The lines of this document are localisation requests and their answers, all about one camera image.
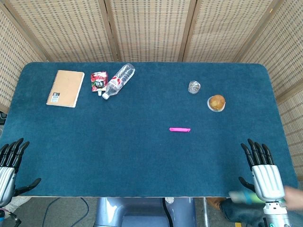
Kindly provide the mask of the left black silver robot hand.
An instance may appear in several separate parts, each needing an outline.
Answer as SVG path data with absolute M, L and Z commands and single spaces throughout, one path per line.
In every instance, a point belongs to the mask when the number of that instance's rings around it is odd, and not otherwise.
M 31 184 L 16 188 L 15 181 L 19 171 L 22 157 L 29 141 L 24 142 L 23 138 L 4 144 L 0 148 L 0 207 L 8 205 L 13 197 L 24 194 L 41 182 L 41 178 L 35 179 Z

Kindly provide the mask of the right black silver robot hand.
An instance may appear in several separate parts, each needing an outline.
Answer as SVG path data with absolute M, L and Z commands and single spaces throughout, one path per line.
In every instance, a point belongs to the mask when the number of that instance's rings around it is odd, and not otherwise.
M 256 193 L 264 202 L 280 201 L 285 196 L 284 186 L 278 167 L 275 165 L 272 154 L 266 144 L 259 144 L 248 139 L 242 143 L 254 183 L 248 183 L 243 177 L 239 177 L 240 183 L 247 189 Z

